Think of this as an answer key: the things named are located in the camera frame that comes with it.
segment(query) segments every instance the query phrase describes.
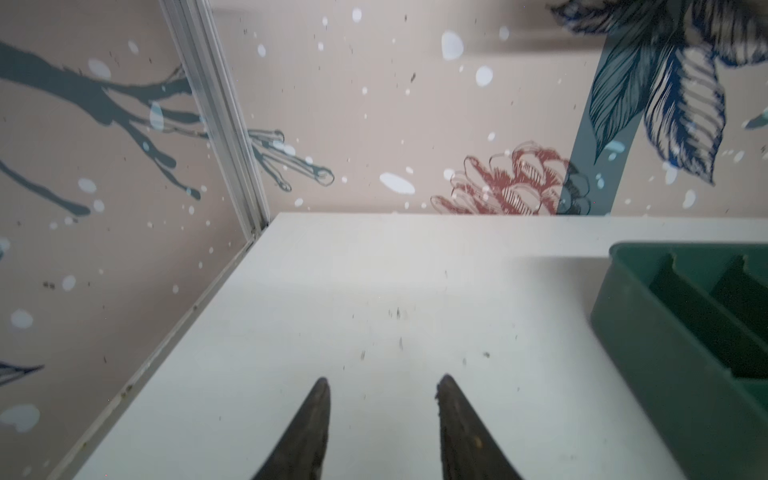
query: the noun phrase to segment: green plastic tray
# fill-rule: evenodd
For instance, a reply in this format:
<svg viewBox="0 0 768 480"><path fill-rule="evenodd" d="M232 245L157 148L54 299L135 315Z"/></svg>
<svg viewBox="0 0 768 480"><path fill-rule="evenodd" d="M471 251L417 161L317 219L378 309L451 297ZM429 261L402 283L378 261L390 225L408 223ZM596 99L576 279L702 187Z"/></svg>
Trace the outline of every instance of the green plastic tray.
<svg viewBox="0 0 768 480"><path fill-rule="evenodd" d="M768 478L768 246L613 245L591 323L690 480Z"/></svg>

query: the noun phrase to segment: red flower print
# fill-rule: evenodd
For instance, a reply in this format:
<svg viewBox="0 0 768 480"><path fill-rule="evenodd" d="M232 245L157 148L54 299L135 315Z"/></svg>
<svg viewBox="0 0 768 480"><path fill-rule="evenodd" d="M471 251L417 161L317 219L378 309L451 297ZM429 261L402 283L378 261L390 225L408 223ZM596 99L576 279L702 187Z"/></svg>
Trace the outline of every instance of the red flower print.
<svg viewBox="0 0 768 480"><path fill-rule="evenodd" d="M487 167L467 157L451 185L451 198L432 197L442 214L586 214L590 208L587 178L555 149L534 142L492 156Z"/></svg>

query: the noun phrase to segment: white paint splatter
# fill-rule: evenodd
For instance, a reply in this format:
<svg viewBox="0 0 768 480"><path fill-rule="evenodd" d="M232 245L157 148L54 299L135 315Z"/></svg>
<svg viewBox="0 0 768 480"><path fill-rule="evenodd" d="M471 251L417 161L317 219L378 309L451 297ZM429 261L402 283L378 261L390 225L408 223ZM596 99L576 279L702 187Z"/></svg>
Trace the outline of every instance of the white paint splatter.
<svg viewBox="0 0 768 480"><path fill-rule="evenodd" d="M446 30L440 39L442 57L444 60L455 60L464 53L464 42L455 31Z"/></svg>
<svg viewBox="0 0 768 480"><path fill-rule="evenodd" d="M664 176L664 181L667 185L673 184L677 178L677 168L669 162L662 163L661 168L667 171L667 174Z"/></svg>
<svg viewBox="0 0 768 480"><path fill-rule="evenodd" d="M683 208L688 209L691 208L694 203L696 202L696 192L693 190L688 190L685 192L685 199L683 200Z"/></svg>
<svg viewBox="0 0 768 480"><path fill-rule="evenodd" d="M152 102L152 106L149 109L149 125L155 130L162 131L165 128L165 120L163 119L163 109L156 101Z"/></svg>
<svg viewBox="0 0 768 480"><path fill-rule="evenodd" d="M475 82L477 82L479 87L487 87L491 80L493 80L493 70L490 67L483 65L478 68L475 73Z"/></svg>
<svg viewBox="0 0 768 480"><path fill-rule="evenodd" d="M413 195L416 193L416 187L407 181L405 178L400 177L389 172L385 172L379 175L379 181L384 184L385 187L391 191L401 195Z"/></svg>
<svg viewBox="0 0 768 480"><path fill-rule="evenodd" d="M18 433L26 433L40 421L40 410L31 403L14 405L0 413L0 423L10 425Z"/></svg>
<svg viewBox="0 0 768 480"><path fill-rule="evenodd" d="M61 281L61 288L68 292L74 288L74 285L77 283L77 279L74 278L74 275L67 275L64 277L64 279Z"/></svg>
<svg viewBox="0 0 768 480"><path fill-rule="evenodd" d="M99 78L105 80L112 78L112 72L109 70L107 64L97 58L88 59L88 68L91 70L91 73Z"/></svg>
<svg viewBox="0 0 768 480"><path fill-rule="evenodd" d="M614 151L617 154L622 153L627 147L618 140L611 140L605 146L605 150Z"/></svg>
<svg viewBox="0 0 768 480"><path fill-rule="evenodd" d="M11 314L11 324L18 329L27 329L35 322L30 312L18 309Z"/></svg>
<svg viewBox="0 0 768 480"><path fill-rule="evenodd" d="M83 190L86 194L96 193L96 184L93 180L88 178L81 178L78 180L78 187L80 187L80 190Z"/></svg>

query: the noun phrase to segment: wall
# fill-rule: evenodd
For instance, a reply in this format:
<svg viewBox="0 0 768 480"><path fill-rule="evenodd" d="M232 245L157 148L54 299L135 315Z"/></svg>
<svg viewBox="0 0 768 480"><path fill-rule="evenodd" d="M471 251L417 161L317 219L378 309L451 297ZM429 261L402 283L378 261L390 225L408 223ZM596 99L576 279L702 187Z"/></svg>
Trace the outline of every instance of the wall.
<svg viewBox="0 0 768 480"><path fill-rule="evenodd" d="M211 2L273 213L765 217L746 3Z"/></svg>
<svg viewBox="0 0 768 480"><path fill-rule="evenodd" d="M245 244L155 0L0 7L0 478L46 478Z"/></svg>

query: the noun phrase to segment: white table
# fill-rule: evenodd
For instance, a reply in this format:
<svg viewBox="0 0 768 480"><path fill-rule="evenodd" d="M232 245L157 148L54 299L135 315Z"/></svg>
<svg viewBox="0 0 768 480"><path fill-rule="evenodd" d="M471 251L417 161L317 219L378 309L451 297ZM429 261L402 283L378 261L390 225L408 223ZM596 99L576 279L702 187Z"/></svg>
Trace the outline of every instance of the white table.
<svg viewBox="0 0 768 480"><path fill-rule="evenodd" d="M323 480L437 480L450 372L527 480L682 479L587 322L608 247L766 239L765 220L281 214L76 478L247 480L326 376Z"/></svg>

